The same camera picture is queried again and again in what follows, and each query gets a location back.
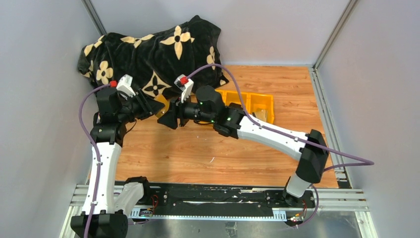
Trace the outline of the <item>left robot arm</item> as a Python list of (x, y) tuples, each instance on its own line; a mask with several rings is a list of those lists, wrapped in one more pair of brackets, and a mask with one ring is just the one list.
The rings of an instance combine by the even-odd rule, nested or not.
[(98, 105), (93, 128), (87, 130), (79, 119), (92, 146), (90, 183), (81, 213), (71, 218), (70, 227), (81, 238), (124, 238), (134, 206), (156, 203), (146, 177), (129, 178), (120, 194), (114, 195), (126, 124), (155, 115), (165, 104), (141, 92), (121, 98), (120, 91), (109, 84), (92, 90), (83, 100), (90, 95), (95, 95)]

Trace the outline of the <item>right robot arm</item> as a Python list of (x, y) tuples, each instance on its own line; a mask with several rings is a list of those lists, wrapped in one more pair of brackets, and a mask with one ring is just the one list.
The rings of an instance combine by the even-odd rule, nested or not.
[(171, 100), (167, 111), (157, 121), (177, 129), (190, 120), (210, 123), (222, 136), (258, 142), (297, 160), (297, 168), (280, 197), (289, 207), (301, 203), (306, 189), (322, 179), (329, 152), (322, 134), (317, 130), (304, 133), (262, 121), (238, 104), (225, 105), (222, 95), (210, 86), (196, 91), (196, 102), (181, 97)]

